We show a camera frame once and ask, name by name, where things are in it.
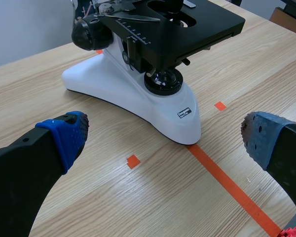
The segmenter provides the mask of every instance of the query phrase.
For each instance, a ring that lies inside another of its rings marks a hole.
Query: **orange tape line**
[[[246,210],[246,212],[267,232],[271,237],[277,237],[282,231],[256,205],[244,191],[198,146],[186,146],[198,161],[214,176],[214,178],[231,194],[231,196]]]
[[[227,107],[226,107],[226,105],[224,105],[222,102],[218,102],[218,103],[216,103],[215,104],[215,107],[217,108],[217,109],[219,109],[220,111],[223,111],[224,109],[226,109]]]
[[[131,169],[135,168],[139,164],[140,164],[140,160],[138,160],[138,158],[135,155],[132,155],[131,157],[127,158],[127,165]]]

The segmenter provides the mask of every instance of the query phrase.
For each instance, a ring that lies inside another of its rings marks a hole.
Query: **microscope base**
[[[144,74],[128,70],[108,50],[67,69],[62,78],[68,90],[122,107],[177,143],[191,145],[200,139],[198,104],[186,83],[174,95],[155,95],[146,89]]]

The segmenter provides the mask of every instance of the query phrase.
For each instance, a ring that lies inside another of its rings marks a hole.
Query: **orange tape marker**
[[[214,176],[214,178],[231,194],[245,211],[271,237],[277,237],[282,231],[244,191],[198,146],[186,146],[198,161]]]
[[[215,107],[217,108],[217,109],[219,109],[220,111],[223,111],[224,109],[226,109],[227,107],[226,107],[226,105],[224,105],[222,102],[218,102],[218,103],[216,103],[215,104]]]
[[[135,155],[132,155],[130,158],[127,158],[127,165],[131,169],[135,168],[139,164],[140,164],[140,160],[138,160],[138,158]]]

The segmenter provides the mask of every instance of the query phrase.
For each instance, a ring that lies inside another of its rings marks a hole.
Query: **black microscope stage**
[[[156,68],[168,68],[211,45],[242,31],[245,19],[207,0],[190,0],[195,8],[183,6],[177,14],[189,27],[171,22],[163,12],[164,2],[142,0],[133,3],[129,14],[159,18],[160,22],[139,22],[110,17],[102,21],[128,47]]]

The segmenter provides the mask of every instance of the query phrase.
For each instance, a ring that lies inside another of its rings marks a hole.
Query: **wooden table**
[[[240,123],[252,111],[296,121],[296,34],[224,0],[213,2],[246,24],[240,35],[179,66],[199,103],[198,145],[283,228],[296,208],[247,155]],[[90,119],[82,155],[51,190],[31,236],[266,236],[186,147],[121,108],[66,91],[62,71],[93,55],[68,44],[0,67],[0,147],[68,111]],[[227,109],[215,108],[218,101]],[[132,154],[141,164],[131,170]]]

